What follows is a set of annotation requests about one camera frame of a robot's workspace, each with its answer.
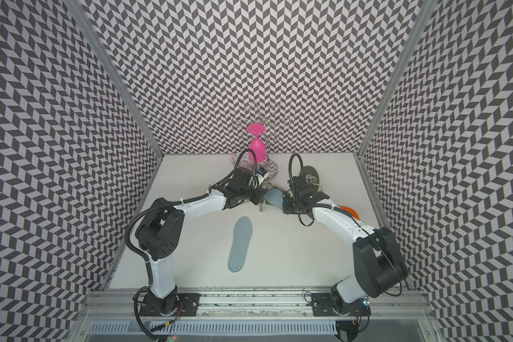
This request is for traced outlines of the grey-blue insole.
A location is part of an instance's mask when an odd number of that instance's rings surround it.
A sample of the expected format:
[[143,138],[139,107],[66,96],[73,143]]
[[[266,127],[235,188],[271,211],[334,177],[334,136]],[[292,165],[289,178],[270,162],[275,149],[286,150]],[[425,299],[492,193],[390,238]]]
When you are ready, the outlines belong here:
[[284,208],[284,191],[278,188],[269,188],[264,194],[264,201],[266,204],[278,208],[283,211]]
[[232,246],[227,263],[227,267],[232,273],[239,272],[244,266],[252,233],[251,219],[247,216],[239,218],[234,226]]

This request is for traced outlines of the olive green shoe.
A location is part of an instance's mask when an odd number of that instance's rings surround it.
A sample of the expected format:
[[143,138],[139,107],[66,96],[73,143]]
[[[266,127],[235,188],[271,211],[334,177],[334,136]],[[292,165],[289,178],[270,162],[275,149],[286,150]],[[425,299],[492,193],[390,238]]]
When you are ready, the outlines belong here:
[[313,192],[319,192],[321,190],[320,177],[314,167],[305,165],[302,168],[300,175],[305,179],[306,183],[309,185]]
[[284,206],[284,198],[290,196],[290,191],[272,185],[270,182],[265,182],[264,189],[266,192],[259,203],[259,211],[263,212],[266,205],[278,208],[282,211]]

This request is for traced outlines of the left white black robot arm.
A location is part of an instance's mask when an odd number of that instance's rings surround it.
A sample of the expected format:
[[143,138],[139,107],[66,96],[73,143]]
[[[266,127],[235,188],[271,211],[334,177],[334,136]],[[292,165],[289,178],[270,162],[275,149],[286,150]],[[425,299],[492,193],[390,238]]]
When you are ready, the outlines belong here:
[[243,150],[229,174],[210,185],[205,194],[173,202],[159,198],[128,224],[125,244],[142,257],[148,275],[148,286],[142,290],[143,303],[135,305],[136,313],[154,316],[180,313],[172,253],[178,247],[185,223],[212,212],[233,209],[246,201],[257,205],[263,199],[266,192],[263,183],[268,172],[258,162],[253,162],[250,168],[242,167],[240,162],[245,154],[256,156],[249,148]]

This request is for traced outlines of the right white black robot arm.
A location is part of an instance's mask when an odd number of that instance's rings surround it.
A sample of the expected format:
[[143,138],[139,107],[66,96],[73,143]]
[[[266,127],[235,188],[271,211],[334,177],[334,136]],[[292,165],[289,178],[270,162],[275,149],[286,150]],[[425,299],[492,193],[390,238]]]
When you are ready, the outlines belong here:
[[289,158],[288,185],[291,195],[284,198],[283,213],[308,216],[338,235],[353,251],[353,273],[330,289],[333,310],[341,315],[366,312],[366,298],[377,298],[395,285],[402,285],[408,276],[405,259],[393,232],[375,229],[356,219],[336,205],[324,192],[312,192],[306,178],[294,176],[294,161],[304,166],[295,153]]

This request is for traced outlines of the colourful patterned small bowl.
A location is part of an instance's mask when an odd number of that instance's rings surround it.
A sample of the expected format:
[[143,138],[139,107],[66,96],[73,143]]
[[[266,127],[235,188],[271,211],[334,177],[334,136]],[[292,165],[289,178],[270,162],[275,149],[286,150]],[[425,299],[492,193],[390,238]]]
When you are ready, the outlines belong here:
[[239,153],[236,153],[232,156],[232,165],[234,165],[236,168],[239,166],[245,165],[245,157],[242,155],[242,157],[239,156]]

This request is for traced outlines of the pink plastic wine glass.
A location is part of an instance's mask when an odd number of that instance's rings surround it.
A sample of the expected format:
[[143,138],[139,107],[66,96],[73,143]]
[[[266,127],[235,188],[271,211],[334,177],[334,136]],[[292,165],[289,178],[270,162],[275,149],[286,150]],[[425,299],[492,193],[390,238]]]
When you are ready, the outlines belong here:
[[254,136],[253,141],[249,144],[249,149],[255,153],[255,156],[249,159],[256,163],[264,162],[267,158],[266,145],[260,136],[265,133],[265,126],[261,123],[253,123],[247,127],[247,131]]

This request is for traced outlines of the orange plastic bowl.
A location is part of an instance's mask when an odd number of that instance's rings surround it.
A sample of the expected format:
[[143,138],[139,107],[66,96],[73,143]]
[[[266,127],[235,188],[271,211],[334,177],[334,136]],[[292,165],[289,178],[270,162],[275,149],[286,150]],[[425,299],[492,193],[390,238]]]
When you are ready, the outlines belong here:
[[355,219],[359,220],[360,217],[359,217],[359,214],[354,210],[352,209],[351,207],[347,207],[347,206],[340,206],[340,208],[346,212],[349,212]]

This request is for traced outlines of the clear glass holder stand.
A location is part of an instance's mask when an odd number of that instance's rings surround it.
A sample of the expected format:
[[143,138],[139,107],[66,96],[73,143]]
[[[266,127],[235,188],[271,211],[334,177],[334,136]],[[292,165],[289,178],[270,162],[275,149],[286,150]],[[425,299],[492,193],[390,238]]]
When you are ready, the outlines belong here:
[[242,108],[242,112],[235,117],[235,128],[241,130],[242,149],[249,148],[254,136],[249,134],[247,127],[253,123],[261,123],[266,131],[260,136],[266,145],[267,158],[262,163],[257,163],[256,168],[262,168],[265,171],[265,179],[273,180],[279,172],[279,167],[272,160],[272,154],[277,153],[280,144],[280,135],[286,128],[289,120],[279,112],[279,105],[265,103],[261,105],[256,101],[247,101]]

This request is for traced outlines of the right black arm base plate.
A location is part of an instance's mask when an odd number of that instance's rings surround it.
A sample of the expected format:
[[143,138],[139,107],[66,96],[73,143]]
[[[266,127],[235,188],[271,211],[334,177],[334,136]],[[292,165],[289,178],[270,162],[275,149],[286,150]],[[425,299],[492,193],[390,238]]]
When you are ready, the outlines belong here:
[[311,293],[311,306],[314,316],[369,317],[371,310],[365,299],[347,303],[339,295],[331,293]]

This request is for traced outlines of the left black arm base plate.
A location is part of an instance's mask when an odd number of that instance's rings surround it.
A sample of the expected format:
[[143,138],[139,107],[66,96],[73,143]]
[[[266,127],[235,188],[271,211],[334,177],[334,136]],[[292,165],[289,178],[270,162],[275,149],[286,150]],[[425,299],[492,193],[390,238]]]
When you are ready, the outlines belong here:
[[196,316],[201,294],[198,293],[171,293],[164,299],[159,299],[152,292],[145,294],[139,306],[141,316]]

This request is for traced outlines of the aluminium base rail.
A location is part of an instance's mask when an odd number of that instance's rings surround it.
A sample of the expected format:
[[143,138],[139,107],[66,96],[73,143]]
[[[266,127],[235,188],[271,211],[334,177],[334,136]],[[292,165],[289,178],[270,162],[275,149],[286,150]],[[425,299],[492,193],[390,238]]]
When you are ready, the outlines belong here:
[[[311,293],[329,293],[323,287],[287,288],[186,288],[181,293],[201,294],[196,316],[188,319],[343,319],[343,316],[314,316]],[[77,319],[132,319],[134,289],[91,292]],[[399,297],[382,295],[366,299],[371,315],[364,319],[434,319],[435,315],[422,292],[404,289]]]

